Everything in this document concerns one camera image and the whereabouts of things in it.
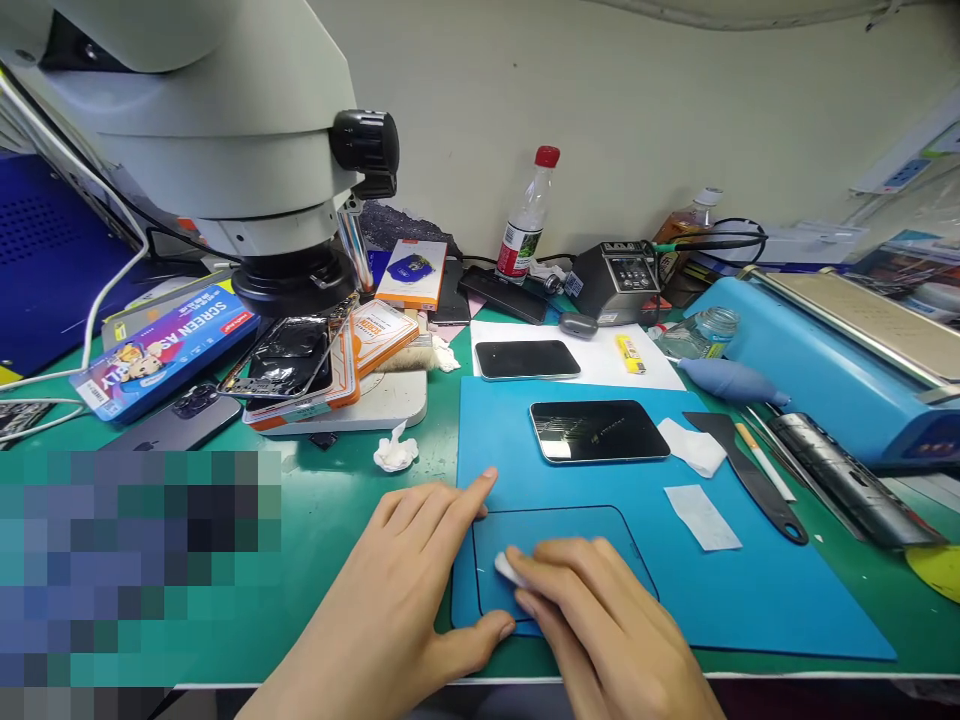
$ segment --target black phone screen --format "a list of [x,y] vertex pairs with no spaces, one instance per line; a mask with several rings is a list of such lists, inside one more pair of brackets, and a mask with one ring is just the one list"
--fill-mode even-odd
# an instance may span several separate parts
[[670,447],[635,400],[534,403],[530,416],[551,463],[665,458]]
[[480,373],[488,380],[576,377],[580,365],[562,340],[477,343]]

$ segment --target cardboard box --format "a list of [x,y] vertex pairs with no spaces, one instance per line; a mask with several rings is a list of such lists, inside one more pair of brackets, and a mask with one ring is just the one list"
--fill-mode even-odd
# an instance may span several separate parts
[[375,297],[396,308],[436,310],[446,257],[446,243],[398,241]]
[[197,291],[70,383],[101,420],[130,422],[246,338],[257,319],[226,280]]

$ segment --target plastic bottle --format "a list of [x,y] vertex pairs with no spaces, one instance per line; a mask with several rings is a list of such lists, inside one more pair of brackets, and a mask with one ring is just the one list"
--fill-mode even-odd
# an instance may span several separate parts
[[737,334],[740,315],[722,307],[707,308],[674,325],[654,340],[672,358],[720,357]]
[[[674,210],[664,220],[663,225],[657,230],[653,238],[654,245],[672,244],[672,239],[683,233],[696,232],[698,230],[709,230],[713,227],[715,218],[712,217],[713,209],[717,206],[723,197],[723,190],[719,188],[704,188],[696,199],[680,210]],[[680,262],[681,253],[668,252],[660,258],[660,279],[666,286],[670,278],[682,266]]]
[[550,201],[550,178],[558,160],[560,150],[555,147],[541,145],[537,150],[536,172],[507,219],[507,229],[500,245],[497,275],[504,280],[520,285],[527,276],[530,260],[543,234]]

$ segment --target tissue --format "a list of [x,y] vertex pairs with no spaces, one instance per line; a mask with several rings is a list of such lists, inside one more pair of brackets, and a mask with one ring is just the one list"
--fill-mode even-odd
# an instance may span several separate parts
[[450,349],[450,343],[439,335],[433,336],[433,354],[437,356],[437,365],[444,372],[453,372],[460,369],[457,356]]
[[727,453],[713,435],[680,427],[666,418],[657,425],[657,430],[670,446],[670,453],[692,467],[701,477],[712,478]]
[[380,447],[373,454],[373,461],[386,472],[406,470],[420,454],[417,441],[413,438],[400,442],[400,436],[406,429],[407,421],[404,420],[393,429],[389,439],[380,438]]

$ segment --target label sticker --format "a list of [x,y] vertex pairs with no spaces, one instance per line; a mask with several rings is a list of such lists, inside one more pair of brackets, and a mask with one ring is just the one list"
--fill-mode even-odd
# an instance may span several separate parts
[[577,277],[575,272],[567,275],[567,281],[563,285],[564,292],[573,297],[580,297],[580,291],[583,290],[583,280]]
[[97,387],[97,384],[93,380],[87,380],[77,388],[77,392],[91,410],[96,410],[110,402],[107,394]]

